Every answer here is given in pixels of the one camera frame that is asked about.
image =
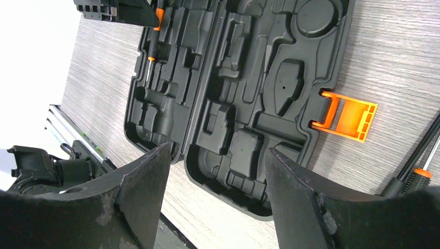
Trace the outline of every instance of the screwdriver shaft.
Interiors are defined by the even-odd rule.
[[[151,66],[153,62],[148,61],[148,69],[147,69],[147,79],[145,80],[145,88],[148,88],[150,85],[150,78],[151,78]]]
[[[438,136],[437,141],[435,141],[434,147],[432,147],[432,150],[429,153],[428,159],[425,162],[425,165],[423,166],[423,170],[428,169],[428,166],[431,163],[432,159],[434,158],[435,152],[437,151],[439,145],[440,145],[440,135]]]

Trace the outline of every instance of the tool case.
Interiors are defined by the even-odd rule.
[[[124,131],[143,151],[172,143],[189,179],[271,220],[265,154],[307,167],[335,88],[354,0],[168,1],[146,82],[139,44]]]

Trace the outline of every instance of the white wall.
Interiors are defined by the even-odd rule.
[[[73,0],[2,1],[0,148],[46,143],[48,105],[61,103],[79,18]]]

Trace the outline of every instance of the circular recess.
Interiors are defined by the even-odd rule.
[[[217,155],[216,153],[213,153],[207,149],[200,149],[199,153],[198,161],[199,165],[203,166],[200,168],[202,173],[209,178],[217,177],[218,170],[222,162],[222,156]]]
[[[305,37],[327,34],[338,22],[338,11],[329,0],[310,0],[296,16],[296,25]]]

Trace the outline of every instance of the black plastic part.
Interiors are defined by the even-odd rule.
[[[386,199],[332,182],[276,149],[266,154],[281,249],[439,248],[440,187]]]
[[[159,19],[146,0],[73,0],[85,19],[157,27]]]
[[[150,46],[148,48],[148,57],[156,58],[157,56],[157,46],[159,45],[159,31],[151,31]]]
[[[65,193],[0,191],[2,248],[153,248],[170,147]]]
[[[303,167],[336,86],[353,15],[346,0],[182,0],[165,9],[145,90],[144,29],[125,133],[148,151],[172,143],[193,183],[242,212],[271,220],[265,155]]]
[[[165,0],[157,0],[156,8],[163,9],[165,7]]]
[[[39,148],[14,146],[9,149],[17,163],[17,169],[11,174],[17,179],[8,192],[25,195],[59,193],[116,169],[108,159],[100,163],[81,141],[74,141],[71,149],[75,159],[70,160],[56,158]]]
[[[154,248],[197,249],[197,247],[194,246],[194,244],[162,213],[160,213],[159,225],[157,226],[157,235]]]
[[[411,193],[420,189],[424,189],[429,186],[430,178],[419,175],[416,172],[409,174],[408,180],[406,180],[405,186],[402,188],[401,194]]]
[[[383,196],[385,198],[396,197],[402,191],[404,185],[405,183],[403,181],[397,179],[396,177],[393,177],[383,189],[382,193],[380,193],[380,196]]]

